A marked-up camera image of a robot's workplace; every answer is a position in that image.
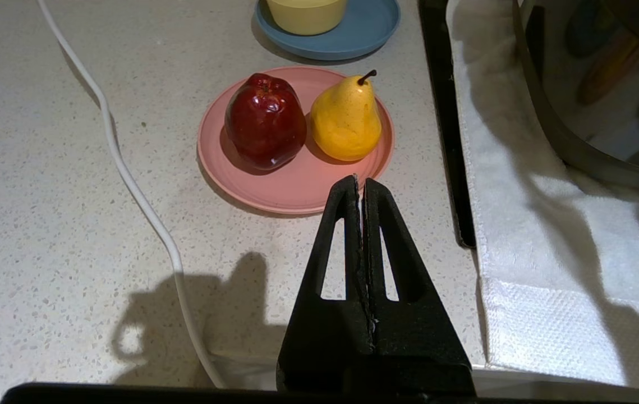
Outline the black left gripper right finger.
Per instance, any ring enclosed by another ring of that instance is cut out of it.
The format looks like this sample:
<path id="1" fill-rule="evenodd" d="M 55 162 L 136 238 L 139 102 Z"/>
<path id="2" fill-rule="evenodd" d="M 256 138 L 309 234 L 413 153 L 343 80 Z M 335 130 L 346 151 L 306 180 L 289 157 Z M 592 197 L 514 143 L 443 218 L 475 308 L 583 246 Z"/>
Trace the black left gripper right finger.
<path id="1" fill-rule="evenodd" d="M 399 393 L 473 393 L 472 368 L 391 192 L 364 187 L 371 341 L 381 386 Z"/>

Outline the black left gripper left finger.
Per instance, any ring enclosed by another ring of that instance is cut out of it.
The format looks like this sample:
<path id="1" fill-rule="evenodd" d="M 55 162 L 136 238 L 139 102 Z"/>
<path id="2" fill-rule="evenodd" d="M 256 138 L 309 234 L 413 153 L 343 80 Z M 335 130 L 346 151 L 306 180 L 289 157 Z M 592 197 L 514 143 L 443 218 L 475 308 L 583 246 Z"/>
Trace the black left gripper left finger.
<path id="1" fill-rule="evenodd" d="M 346 297 L 321 291 L 335 223 L 344 220 Z M 277 360 L 277 388 L 294 393 L 343 393 L 353 370 L 373 352 L 369 294 L 362 248 L 358 180 L 347 176 L 330 189 L 308 264 Z"/>

